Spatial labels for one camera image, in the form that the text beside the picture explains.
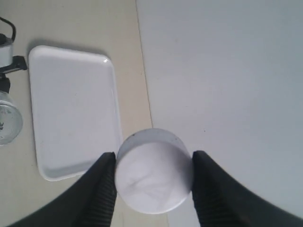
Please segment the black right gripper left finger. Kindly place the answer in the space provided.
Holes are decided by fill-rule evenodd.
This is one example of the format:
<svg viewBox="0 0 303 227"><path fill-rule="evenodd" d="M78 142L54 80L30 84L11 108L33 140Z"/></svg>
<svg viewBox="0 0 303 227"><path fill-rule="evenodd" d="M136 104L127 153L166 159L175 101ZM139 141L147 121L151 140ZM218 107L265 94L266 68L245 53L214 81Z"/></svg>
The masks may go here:
<svg viewBox="0 0 303 227"><path fill-rule="evenodd" d="M14 227L109 227L117 191L116 156L104 153L69 189Z"/></svg>

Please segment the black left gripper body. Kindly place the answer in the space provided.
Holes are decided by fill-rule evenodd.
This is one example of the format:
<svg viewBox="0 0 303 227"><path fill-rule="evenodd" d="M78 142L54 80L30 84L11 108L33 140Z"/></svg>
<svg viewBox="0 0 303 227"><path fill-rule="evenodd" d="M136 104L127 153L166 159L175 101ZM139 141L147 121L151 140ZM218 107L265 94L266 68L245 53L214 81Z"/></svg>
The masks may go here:
<svg viewBox="0 0 303 227"><path fill-rule="evenodd" d="M23 56L14 56L12 63L9 66L1 67L0 69L0 91L9 93L10 80L6 77L8 73L19 70L27 70L26 59Z"/></svg>

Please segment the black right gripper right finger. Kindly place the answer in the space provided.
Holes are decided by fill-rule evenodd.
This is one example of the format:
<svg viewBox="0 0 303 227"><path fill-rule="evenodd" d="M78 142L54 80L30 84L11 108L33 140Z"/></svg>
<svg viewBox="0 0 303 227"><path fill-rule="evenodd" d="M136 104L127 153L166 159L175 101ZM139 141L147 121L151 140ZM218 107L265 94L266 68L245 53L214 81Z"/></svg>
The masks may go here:
<svg viewBox="0 0 303 227"><path fill-rule="evenodd" d="M192 156L192 199L202 227L301 227L302 218L257 196L204 151Z"/></svg>

